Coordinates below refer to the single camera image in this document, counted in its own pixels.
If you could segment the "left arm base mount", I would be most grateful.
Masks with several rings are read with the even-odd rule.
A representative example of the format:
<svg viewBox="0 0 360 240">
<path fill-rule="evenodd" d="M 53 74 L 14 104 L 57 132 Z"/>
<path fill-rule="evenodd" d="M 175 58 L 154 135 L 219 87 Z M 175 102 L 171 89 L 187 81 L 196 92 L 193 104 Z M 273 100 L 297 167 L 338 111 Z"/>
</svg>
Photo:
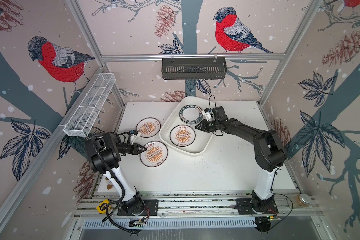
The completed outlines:
<svg viewBox="0 0 360 240">
<path fill-rule="evenodd" d="M 123 208 L 118 209 L 118 217 L 139 217 L 139 216 L 157 216 L 159 201 L 143 200 L 143 204 L 139 203 L 136 208 L 129 209 L 127 212 Z"/>
</svg>

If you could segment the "orange sunburst plate front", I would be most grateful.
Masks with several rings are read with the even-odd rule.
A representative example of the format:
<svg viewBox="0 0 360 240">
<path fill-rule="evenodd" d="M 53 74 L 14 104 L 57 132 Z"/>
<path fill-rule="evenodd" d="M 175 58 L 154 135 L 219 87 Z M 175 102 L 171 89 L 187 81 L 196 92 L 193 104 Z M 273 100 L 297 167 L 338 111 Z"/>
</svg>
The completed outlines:
<svg viewBox="0 0 360 240">
<path fill-rule="evenodd" d="M 187 125 L 178 125 L 170 131 L 170 140 L 177 147 L 188 147 L 195 139 L 195 130 Z"/>
</svg>

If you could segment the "orange sunburst plate back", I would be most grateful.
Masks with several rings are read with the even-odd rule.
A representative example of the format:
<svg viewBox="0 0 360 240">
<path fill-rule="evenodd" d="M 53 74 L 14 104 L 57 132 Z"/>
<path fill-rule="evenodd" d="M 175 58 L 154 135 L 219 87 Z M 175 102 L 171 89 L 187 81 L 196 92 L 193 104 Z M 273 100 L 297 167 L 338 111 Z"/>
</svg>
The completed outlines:
<svg viewBox="0 0 360 240">
<path fill-rule="evenodd" d="M 151 138 L 159 133 L 161 123 L 156 118 L 142 119 L 136 126 L 136 130 L 141 134 L 142 138 Z"/>
</svg>

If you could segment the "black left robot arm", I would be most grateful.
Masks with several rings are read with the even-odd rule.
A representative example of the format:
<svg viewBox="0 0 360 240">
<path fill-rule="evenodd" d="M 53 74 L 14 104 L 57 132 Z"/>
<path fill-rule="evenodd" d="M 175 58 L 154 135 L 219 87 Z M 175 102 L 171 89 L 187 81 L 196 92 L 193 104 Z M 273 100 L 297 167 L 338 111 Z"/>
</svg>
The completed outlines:
<svg viewBox="0 0 360 240">
<path fill-rule="evenodd" d="M 140 193 L 132 186 L 124 176 L 120 161 L 122 156 L 140 155 L 147 151 L 147 148 L 134 143 L 131 132 L 122 133 L 121 137 L 114 133 L 92 135 L 85 142 L 87 157 L 91 169 L 99 172 L 108 178 L 116 188 L 120 198 L 116 200 L 121 209 L 127 214 L 139 215 L 144 211 L 145 203 Z"/>
</svg>

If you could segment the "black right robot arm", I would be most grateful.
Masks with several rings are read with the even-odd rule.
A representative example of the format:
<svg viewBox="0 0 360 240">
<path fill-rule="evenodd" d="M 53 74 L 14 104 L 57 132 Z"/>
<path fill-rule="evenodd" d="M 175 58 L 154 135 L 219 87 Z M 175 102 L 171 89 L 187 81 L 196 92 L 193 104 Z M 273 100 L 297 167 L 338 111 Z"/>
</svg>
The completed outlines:
<svg viewBox="0 0 360 240">
<path fill-rule="evenodd" d="M 260 130 L 228 118 L 223 107 L 204 109 L 205 117 L 196 129 L 206 133 L 217 130 L 237 136 L 254 146 L 255 160 L 261 168 L 255 189 L 252 192 L 252 209 L 262 214 L 274 204 L 273 184 L 280 167 L 287 159 L 287 152 L 280 137 L 274 130 Z"/>
</svg>

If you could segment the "green rim plate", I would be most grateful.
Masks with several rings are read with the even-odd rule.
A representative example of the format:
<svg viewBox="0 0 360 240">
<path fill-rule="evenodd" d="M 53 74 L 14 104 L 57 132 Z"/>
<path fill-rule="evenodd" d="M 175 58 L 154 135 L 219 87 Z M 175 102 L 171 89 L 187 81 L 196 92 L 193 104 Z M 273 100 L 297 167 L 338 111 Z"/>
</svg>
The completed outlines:
<svg viewBox="0 0 360 240">
<path fill-rule="evenodd" d="M 203 110 L 196 105 L 186 105 L 180 109 L 179 117 L 183 123 L 195 125 L 203 119 Z"/>
</svg>

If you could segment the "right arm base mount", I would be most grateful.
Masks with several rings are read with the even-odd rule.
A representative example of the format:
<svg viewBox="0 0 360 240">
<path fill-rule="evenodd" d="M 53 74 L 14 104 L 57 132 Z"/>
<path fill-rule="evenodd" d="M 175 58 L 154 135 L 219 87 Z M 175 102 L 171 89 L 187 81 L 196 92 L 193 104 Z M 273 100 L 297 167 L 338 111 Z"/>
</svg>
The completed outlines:
<svg viewBox="0 0 360 240">
<path fill-rule="evenodd" d="M 276 206 L 274 194 L 265 200 L 261 199 L 255 191 L 251 193 L 252 198 L 236 199 L 234 209 L 238 210 L 239 215 L 278 215 L 279 211 Z"/>
</svg>

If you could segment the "orange sunburst plate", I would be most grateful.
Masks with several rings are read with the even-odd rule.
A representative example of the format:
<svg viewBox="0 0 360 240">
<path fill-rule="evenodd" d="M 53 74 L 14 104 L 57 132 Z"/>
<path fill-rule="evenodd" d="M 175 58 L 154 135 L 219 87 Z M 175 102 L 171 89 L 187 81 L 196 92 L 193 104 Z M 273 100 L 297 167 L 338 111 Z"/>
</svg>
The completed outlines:
<svg viewBox="0 0 360 240">
<path fill-rule="evenodd" d="M 161 123 L 156 118 L 142 119 L 136 126 L 136 130 L 141 134 L 142 138 L 151 138 L 159 133 Z"/>
<path fill-rule="evenodd" d="M 147 150 L 140 154 L 140 160 L 146 167 L 158 167 L 168 157 L 168 148 L 160 141 L 151 141 L 145 145 L 145 148 Z"/>
<path fill-rule="evenodd" d="M 195 130 L 187 125 L 178 125 L 170 131 L 170 140 L 177 147 L 188 147 L 195 139 Z"/>
</svg>

